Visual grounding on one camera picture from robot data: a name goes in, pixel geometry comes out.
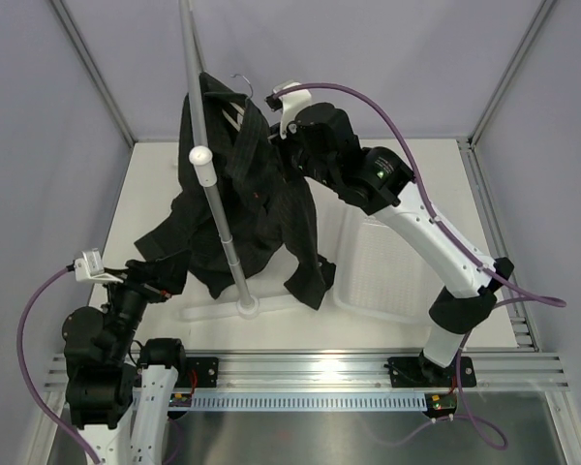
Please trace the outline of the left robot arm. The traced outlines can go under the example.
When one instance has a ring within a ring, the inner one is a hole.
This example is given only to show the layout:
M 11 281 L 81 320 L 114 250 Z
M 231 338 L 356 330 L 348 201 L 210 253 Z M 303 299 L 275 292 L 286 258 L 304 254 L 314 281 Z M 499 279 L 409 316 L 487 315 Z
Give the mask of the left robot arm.
M 71 423 L 91 464 L 160 464 L 170 394 L 189 363 L 171 338 L 148 340 L 138 365 L 126 357 L 146 307 L 184 284 L 128 272 L 106 288 L 106 310 L 80 307 L 62 327 Z

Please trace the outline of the cream plastic hanger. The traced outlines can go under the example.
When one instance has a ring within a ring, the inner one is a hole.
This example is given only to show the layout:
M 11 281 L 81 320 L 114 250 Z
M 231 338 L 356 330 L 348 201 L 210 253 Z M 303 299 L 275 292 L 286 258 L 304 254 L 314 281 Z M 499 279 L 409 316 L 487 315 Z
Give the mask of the cream plastic hanger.
M 229 78 L 243 81 L 245 83 L 245 87 L 247 88 L 247 94 L 241 103 L 230 101 L 222 108 L 222 115 L 226 119 L 227 123 L 235 132 L 239 132 L 242 128 L 243 120 L 245 117 L 246 103 L 251 101 L 254 97 L 254 86 L 246 76 L 240 73 L 233 73 L 229 76 Z

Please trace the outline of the black pinstriped shirt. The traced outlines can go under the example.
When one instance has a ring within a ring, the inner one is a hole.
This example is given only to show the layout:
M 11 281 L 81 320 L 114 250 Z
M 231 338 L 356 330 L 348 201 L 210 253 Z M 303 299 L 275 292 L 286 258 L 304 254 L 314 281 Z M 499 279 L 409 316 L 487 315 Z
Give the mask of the black pinstriped shirt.
M 284 286 L 301 303 L 320 308 L 331 288 L 336 266 L 318 252 L 317 211 L 305 178 L 292 174 L 270 142 L 269 126 L 259 108 L 246 103 L 242 128 L 235 132 L 222 115 L 230 101 L 245 98 L 208 73 L 199 76 L 208 147 L 245 276 L 265 269 L 286 248 L 298 266 Z M 189 154 L 194 147 L 190 109 L 182 109 L 178 145 L 181 191 L 169 216 L 139 238 L 135 246 L 147 261 L 188 252 L 190 273 L 217 298 L 234 281 L 203 189 Z

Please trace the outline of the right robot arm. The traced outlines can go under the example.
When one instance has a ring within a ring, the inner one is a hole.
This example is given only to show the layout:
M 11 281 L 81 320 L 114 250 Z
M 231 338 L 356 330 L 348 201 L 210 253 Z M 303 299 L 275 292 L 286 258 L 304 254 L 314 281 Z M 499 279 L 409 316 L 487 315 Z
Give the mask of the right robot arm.
M 294 169 L 390 227 L 437 273 L 443 288 L 417 357 L 417 383 L 449 383 L 465 335 L 488 319 L 514 265 L 474 246 L 420 195 L 419 176 L 394 151 L 364 148 L 348 115 L 329 103 L 299 110 L 283 148 Z

